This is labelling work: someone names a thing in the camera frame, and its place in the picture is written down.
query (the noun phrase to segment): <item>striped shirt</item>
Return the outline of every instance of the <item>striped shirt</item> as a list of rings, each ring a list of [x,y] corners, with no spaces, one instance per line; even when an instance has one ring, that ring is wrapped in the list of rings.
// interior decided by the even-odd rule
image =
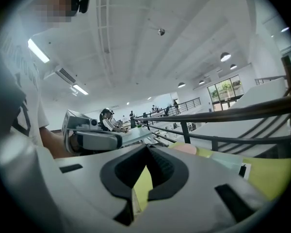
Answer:
[[[104,118],[102,120],[101,128],[104,131],[112,131],[114,129],[114,125],[112,125],[112,123],[108,119]]]

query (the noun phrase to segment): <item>security camera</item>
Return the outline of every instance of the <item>security camera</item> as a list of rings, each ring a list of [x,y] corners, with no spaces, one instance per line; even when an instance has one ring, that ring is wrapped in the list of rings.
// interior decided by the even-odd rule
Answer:
[[[162,36],[165,34],[165,29],[159,29],[157,32],[158,35]]]

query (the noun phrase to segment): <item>metal railing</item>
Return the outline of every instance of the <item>metal railing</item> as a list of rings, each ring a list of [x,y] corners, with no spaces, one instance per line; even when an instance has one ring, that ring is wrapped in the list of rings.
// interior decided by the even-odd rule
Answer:
[[[272,80],[277,80],[277,79],[280,79],[280,78],[284,78],[286,80],[287,76],[286,75],[281,75],[281,76],[274,76],[274,77],[259,78],[259,79],[254,79],[254,80],[256,81],[256,84],[259,85],[259,84],[266,83],[266,82],[269,82],[269,81],[272,81]]]
[[[186,101],[184,103],[180,103],[174,106],[169,106],[167,108],[161,109],[161,110],[157,110],[151,113],[146,114],[146,118],[155,118],[155,117],[169,117],[169,116],[177,116],[177,115],[181,115],[183,112],[189,111],[193,108],[196,108],[197,106],[201,105],[200,103],[200,99],[196,98],[193,100],[189,100]]]
[[[291,114],[291,96],[283,97],[280,99],[263,102],[255,105],[251,105],[245,108],[229,109],[225,111],[217,112],[206,112],[194,115],[183,115],[183,116],[164,116],[164,117],[151,117],[151,118],[136,118],[138,121],[143,121],[142,125],[164,132],[179,134],[184,137],[185,143],[191,143],[190,138],[196,138],[201,140],[211,141],[211,149],[218,151],[219,142],[223,143],[235,143],[235,144],[250,144],[250,145],[268,145],[268,144],[279,144],[279,145],[290,145],[291,135],[281,137],[268,137],[268,138],[228,138],[219,136],[208,136],[208,135],[197,135],[189,133],[187,123],[188,122],[229,122],[229,121],[240,121],[240,120],[251,120],[265,117],[273,117],[278,115]],[[180,122],[182,132],[173,131],[169,129],[163,129],[149,125],[149,121],[163,121],[163,122]],[[174,140],[167,137],[163,139],[170,142]]]

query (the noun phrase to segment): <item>window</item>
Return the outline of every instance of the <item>window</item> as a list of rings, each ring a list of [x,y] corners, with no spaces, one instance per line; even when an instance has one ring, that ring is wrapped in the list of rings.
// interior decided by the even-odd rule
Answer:
[[[243,95],[243,86],[242,86],[242,82],[241,82],[239,76],[237,75],[237,76],[230,78],[230,79],[232,81],[235,95],[236,96]]]
[[[219,93],[219,98],[220,100],[224,100],[227,98],[232,98],[235,96],[233,87],[232,87],[232,83],[231,80],[224,80],[220,83],[217,83],[215,85],[215,87],[217,88],[217,91]]]
[[[208,91],[210,93],[210,97],[211,97],[212,102],[219,101],[218,92],[217,92],[217,89],[215,88],[214,85],[208,87]]]
[[[211,97],[213,110],[221,111],[227,110],[243,95],[243,86],[237,75],[209,86],[208,91]]]

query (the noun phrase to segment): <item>fluorescent light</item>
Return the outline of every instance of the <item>fluorescent light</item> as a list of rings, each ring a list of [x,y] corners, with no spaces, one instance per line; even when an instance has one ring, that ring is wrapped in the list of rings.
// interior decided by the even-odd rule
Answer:
[[[289,29],[289,27],[286,27],[284,29],[281,30],[281,32],[287,31]]]
[[[81,91],[84,95],[88,95],[86,91],[84,91],[81,87],[79,87],[77,84],[73,85],[74,88],[76,88],[78,91]]]
[[[235,64],[231,65],[231,70],[235,69],[237,66]]]
[[[184,83],[184,82],[180,82],[180,83],[178,84],[178,88],[181,88],[181,87],[183,87],[183,86],[185,86],[185,83]]]
[[[49,62],[49,58],[37,47],[37,45],[31,40],[28,40],[29,49],[43,62]]]

